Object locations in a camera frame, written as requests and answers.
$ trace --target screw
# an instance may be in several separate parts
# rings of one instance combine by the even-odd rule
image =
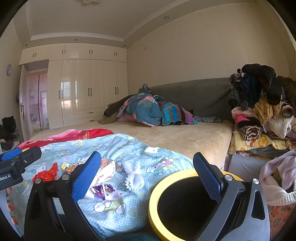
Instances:
[[[42,180],[41,178],[37,178],[37,179],[35,180],[35,183],[36,183],[36,184],[39,184],[39,183],[41,182],[41,180]]]
[[[232,181],[233,177],[231,175],[224,176],[227,181]]]
[[[254,178],[254,179],[253,179],[253,183],[255,183],[255,184],[259,184],[259,180],[258,180],[257,178]]]
[[[69,174],[64,174],[62,175],[62,180],[68,180],[70,178],[70,175]]]

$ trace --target wall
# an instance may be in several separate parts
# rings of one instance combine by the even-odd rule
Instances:
[[[257,4],[229,4],[179,18],[128,48],[129,93],[146,83],[229,77],[247,63],[288,75],[281,41]]]
[[[286,60],[288,63],[289,70],[292,66],[294,56],[294,49],[296,48],[296,42],[293,38],[290,30],[281,19],[281,17],[277,14],[274,8],[266,1],[266,0],[257,0],[258,5],[264,12],[265,16],[267,17],[268,21],[272,25],[276,35],[278,36],[281,45],[283,47],[283,51],[286,56]],[[296,80],[296,69],[291,76],[292,79]]]
[[[20,83],[21,54],[22,47],[11,22],[0,38],[0,122],[2,118],[13,115],[22,140],[19,105],[15,99]],[[10,76],[6,74],[8,64],[12,65]]]

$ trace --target red toy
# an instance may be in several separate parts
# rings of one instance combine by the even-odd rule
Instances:
[[[51,169],[49,169],[48,171],[38,172],[32,179],[32,182],[34,183],[34,181],[39,177],[42,178],[43,181],[45,182],[53,181],[55,176],[57,175],[57,170],[58,170],[58,167],[56,162],[52,165]]]

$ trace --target ceiling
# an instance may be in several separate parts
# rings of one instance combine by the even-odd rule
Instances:
[[[21,45],[73,42],[130,46],[189,13],[256,0],[29,0],[13,19]]]

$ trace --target white wardrobe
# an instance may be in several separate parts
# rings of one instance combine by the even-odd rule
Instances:
[[[43,59],[49,59],[50,129],[98,121],[108,104],[128,95],[124,48],[83,43],[43,45],[24,49],[20,64]]]

